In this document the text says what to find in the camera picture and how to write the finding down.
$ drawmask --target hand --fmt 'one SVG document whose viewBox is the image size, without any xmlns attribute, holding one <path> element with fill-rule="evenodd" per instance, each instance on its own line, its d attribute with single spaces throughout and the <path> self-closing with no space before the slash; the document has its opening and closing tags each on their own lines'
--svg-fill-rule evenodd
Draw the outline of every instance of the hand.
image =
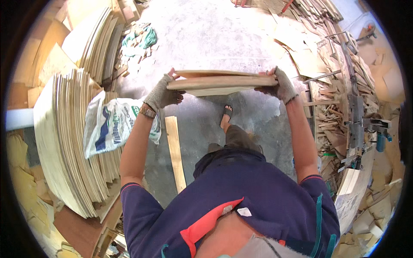
<svg viewBox="0 0 413 258">
<path fill-rule="evenodd" d="M 271 71 L 267 72 L 259 72 L 260 75 L 263 76 L 274 76 L 278 79 L 279 85 L 273 86 L 266 86 L 266 87 L 259 87 L 255 88 L 254 90 L 260 91 L 264 94 L 268 94 L 278 99 L 282 100 L 286 105 L 290 100 L 294 99 L 298 94 L 296 93 L 294 87 L 291 84 L 290 79 L 287 77 L 285 72 L 276 66 L 275 68 L 271 69 Z"/>
<path fill-rule="evenodd" d="M 177 78 L 179 78 L 179 75 L 176 75 L 175 69 L 172 68 L 168 74 L 164 74 L 163 78 L 147 95 L 144 103 L 148 104 L 157 113 L 159 109 L 162 109 L 170 104 L 181 103 L 183 100 L 182 94 L 184 94 L 185 91 L 168 90 L 166 88 L 170 81 Z"/>
</svg>

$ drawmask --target wristwatch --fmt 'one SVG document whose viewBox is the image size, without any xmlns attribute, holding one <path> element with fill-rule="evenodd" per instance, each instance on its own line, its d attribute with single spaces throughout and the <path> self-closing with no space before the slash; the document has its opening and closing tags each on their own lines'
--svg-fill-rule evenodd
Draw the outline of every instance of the wristwatch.
<svg viewBox="0 0 413 258">
<path fill-rule="evenodd" d="M 142 113 L 142 114 L 144 114 L 145 116 L 150 117 L 150 118 L 152 118 L 152 119 L 154 119 L 155 116 L 156 116 L 156 112 L 155 112 L 155 111 L 150 110 L 150 109 L 147 109 L 147 108 L 145 108 L 145 107 L 141 107 L 140 110 L 139 110 L 139 113 Z"/>
</svg>

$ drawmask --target foot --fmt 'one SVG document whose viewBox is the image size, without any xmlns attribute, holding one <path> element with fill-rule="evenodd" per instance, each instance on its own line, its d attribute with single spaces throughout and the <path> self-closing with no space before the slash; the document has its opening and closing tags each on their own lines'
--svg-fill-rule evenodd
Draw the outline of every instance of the foot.
<svg viewBox="0 0 413 258">
<path fill-rule="evenodd" d="M 232 107 L 229 105 L 225 105 L 225 109 L 224 109 L 224 115 L 222 116 L 222 120 L 221 120 L 221 128 L 222 129 L 226 129 L 229 126 L 229 121 L 231 119 L 231 115 L 232 115 Z"/>
</svg>

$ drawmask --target navy blue shirt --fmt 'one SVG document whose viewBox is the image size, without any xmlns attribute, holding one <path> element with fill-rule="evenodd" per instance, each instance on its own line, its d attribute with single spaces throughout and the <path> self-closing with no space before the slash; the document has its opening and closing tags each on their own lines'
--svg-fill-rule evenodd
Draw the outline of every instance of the navy blue shirt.
<svg viewBox="0 0 413 258">
<path fill-rule="evenodd" d="M 321 176 L 308 176 L 298 185 L 261 158 L 233 156 L 236 160 L 214 159 L 165 210 L 140 185 L 123 186 L 123 227 L 131 257 L 193 257 L 214 226 L 210 220 L 224 208 L 302 254 L 324 257 L 329 243 L 335 247 L 340 236 L 337 212 Z M 240 208 L 248 208 L 250 215 L 240 214 Z"/>
</svg>

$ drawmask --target teal stripe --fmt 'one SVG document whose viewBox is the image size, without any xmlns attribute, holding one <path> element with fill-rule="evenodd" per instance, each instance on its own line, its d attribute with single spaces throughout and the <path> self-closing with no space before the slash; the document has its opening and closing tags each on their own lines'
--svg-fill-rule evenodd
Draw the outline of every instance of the teal stripe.
<svg viewBox="0 0 413 258">
<path fill-rule="evenodd" d="M 164 254 L 164 249 L 165 249 L 166 247 L 168 247 L 168 246 L 169 246 L 168 244 L 164 244 L 164 245 L 162 246 L 162 249 L 161 249 L 162 258 L 166 258 L 165 254 Z"/>
<path fill-rule="evenodd" d="M 330 258 L 331 255 L 333 254 L 335 240 L 336 240 L 336 234 L 332 234 L 330 236 L 330 241 L 328 242 L 327 253 L 325 254 L 325 258 Z"/>
<path fill-rule="evenodd" d="M 321 198 L 323 197 L 323 194 L 321 193 L 320 196 L 317 198 L 317 228 L 316 228 L 316 242 L 313 247 L 313 251 L 311 252 L 310 257 L 314 258 L 317 254 L 318 247 L 320 246 L 320 240 L 321 240 L 321 220 L 323 218 L 323 215 L 321 213 Z"/>
</svg>

